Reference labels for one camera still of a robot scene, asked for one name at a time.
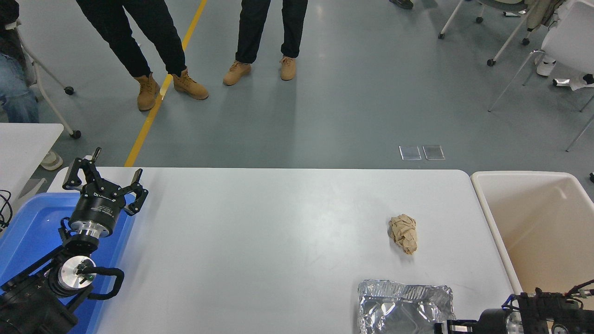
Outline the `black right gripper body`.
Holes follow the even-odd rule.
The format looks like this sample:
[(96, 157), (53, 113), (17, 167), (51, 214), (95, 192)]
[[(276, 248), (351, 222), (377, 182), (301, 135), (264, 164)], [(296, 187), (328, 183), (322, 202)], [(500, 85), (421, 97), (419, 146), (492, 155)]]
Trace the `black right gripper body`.
[(509, 309), (486, 309), (478, 319), (478, 334), (507, 334)]

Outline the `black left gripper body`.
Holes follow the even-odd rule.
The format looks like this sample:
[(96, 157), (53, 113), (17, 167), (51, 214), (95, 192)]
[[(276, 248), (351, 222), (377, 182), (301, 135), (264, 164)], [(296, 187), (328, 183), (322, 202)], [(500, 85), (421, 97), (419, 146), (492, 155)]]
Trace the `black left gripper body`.
[(126, 201), (123, 195), (113, 196), (113, 190), (104, 187), (85, 186), (81, 197), (70, 216), (70, 229), (82, 230), (91, 224), (99, 225), (99, 231), (113, 231)]

